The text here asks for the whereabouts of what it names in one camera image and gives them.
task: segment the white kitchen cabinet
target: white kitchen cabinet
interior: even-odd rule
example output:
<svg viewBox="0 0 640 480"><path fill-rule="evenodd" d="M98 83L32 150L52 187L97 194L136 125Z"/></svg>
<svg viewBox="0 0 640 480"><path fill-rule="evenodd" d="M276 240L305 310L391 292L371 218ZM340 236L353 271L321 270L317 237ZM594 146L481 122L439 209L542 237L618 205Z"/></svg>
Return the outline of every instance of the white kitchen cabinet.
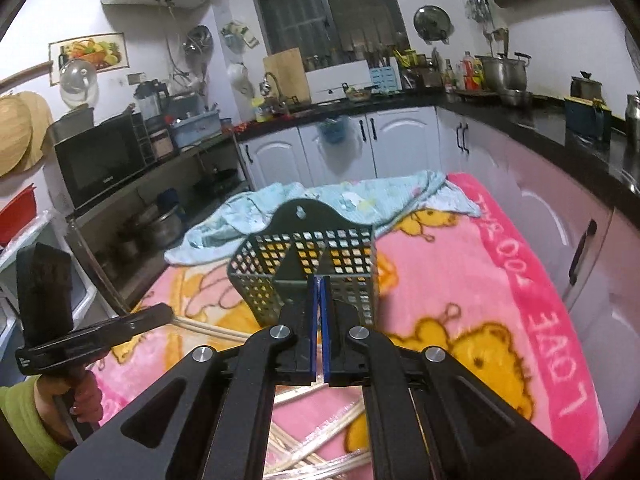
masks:
<svg viewBox="0 0 640 480"><path fill-rule="evenodd" d="M367 118L364 115L349 117L349 124L346 138L338 144L326 142L318 124L300 128L314 186L376 177Z"/></svg>
<svg viewBox="0 0 640 480"><path fill-rule="evenodd" d="M367 114L378 178L440 169L435 108L404 108Z"/></svg>
<svg viewBox="0 0 640 480"><path fill-rule="evenodd" d="M638 269L640 233L615 211L595 266L569 311L598 394L610 446L640 402Z"/></svg>
<svg viewBox="0 0 640 480"><path fill-rule="evenodd" d="M466 153L463 171L476 177L496 202L504 206L502 181L507 175L506 146L513 141L506 134L486 124L462 119L460 143Z"/></svg>
<svg viewBox="0 0 640 480"><path fill-rule="evenodd" d="M508 177L500 182L500 205L545 266L564 304L580 293L609 225L611 211L542 156L511 141L506 145ZM590 222L592 230L588 232ZM569 270L581 238L584 248Z"/></svg>
<svg viewBox="0 0 640 480"><path fill-rule="evenodd" d="M460 140L464 119L444 108L438 108L436 113L440 140L440 169L445 174L465 171L466 153Z"/></svg>
<svg viewBox="0 0 640 480"><path fill-rule="evenodd" d="M300 182L305 187L313 186L297 128L243 142L240 152L256 190L274 182Z"/></svg>

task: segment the faucet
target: faucet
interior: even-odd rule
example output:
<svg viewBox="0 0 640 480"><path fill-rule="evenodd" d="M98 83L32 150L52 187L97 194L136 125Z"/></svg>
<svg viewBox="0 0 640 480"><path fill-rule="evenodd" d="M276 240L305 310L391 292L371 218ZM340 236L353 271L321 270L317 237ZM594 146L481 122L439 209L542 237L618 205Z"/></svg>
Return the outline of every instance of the faucet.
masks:
<svg viewBox="0 0 640 480"><path fill-rule="evenodd" d="M289 115L289 106L287 105L287 97L286 95L284 95L282 93L282 90L280 89L280 83L278 82L278 78L273 74L273 72L265 72L264 73L264 77L262 78L262 82L260 83L260 95L262 95L262 97L267 97L269 95L269 93L271 92L271 85L269 84L269 76L271 76L271 78L275 81L276 83L276 90L278 91L278 104L277 106L280 108L281 111L284 112L285 115Z"/></svg>

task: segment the black plastic basket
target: black plastic basket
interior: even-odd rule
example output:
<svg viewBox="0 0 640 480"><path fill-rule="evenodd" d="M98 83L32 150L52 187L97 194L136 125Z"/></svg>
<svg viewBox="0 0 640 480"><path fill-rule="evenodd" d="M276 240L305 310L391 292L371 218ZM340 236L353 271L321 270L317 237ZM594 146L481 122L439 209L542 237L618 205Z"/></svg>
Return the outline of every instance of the black plastic basket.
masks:
<svg viewBox="0 0 640 480"><path fill-rule="evenodd" d="M350 222L322 202L281 205L266 229L244 240L226 273L261 326L276 323L286 301L305 301L310 274L329 276L334 298L354 305L364 325L376 323L373 227Z"/></svg>

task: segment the pressure cooker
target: pressure cooker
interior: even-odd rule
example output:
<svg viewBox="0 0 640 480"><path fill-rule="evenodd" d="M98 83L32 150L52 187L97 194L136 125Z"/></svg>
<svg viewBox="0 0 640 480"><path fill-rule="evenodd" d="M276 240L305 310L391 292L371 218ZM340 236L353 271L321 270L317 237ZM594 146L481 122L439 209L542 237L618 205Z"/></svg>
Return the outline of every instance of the pressure cooker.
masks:
<svg viewBox="0 0 640 480"><path fill-rule="evenodd" d="M484 69L484 81L487 88L494 92L504 92L505 90L526 90L527 89L527 66L529 66L531 56L521 52L515 52L518 59L510 59L504 54L500 57L478 56Z"/></svg>

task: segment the fruit poster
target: fruit poster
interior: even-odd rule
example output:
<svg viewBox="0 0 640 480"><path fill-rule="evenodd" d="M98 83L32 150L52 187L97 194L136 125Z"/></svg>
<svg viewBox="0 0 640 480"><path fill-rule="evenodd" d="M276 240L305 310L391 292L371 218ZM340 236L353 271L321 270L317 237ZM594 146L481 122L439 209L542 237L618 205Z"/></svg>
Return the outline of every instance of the fruit poster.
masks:
<svg viewBox="0 0 640 480"><path fill-rule="evenodd" d="M128 68L124 34L115 32L49 43L49 60L53 62L51 86L60 82L60 70L72 59L84 59L95 66L98 72Z"/></svg>

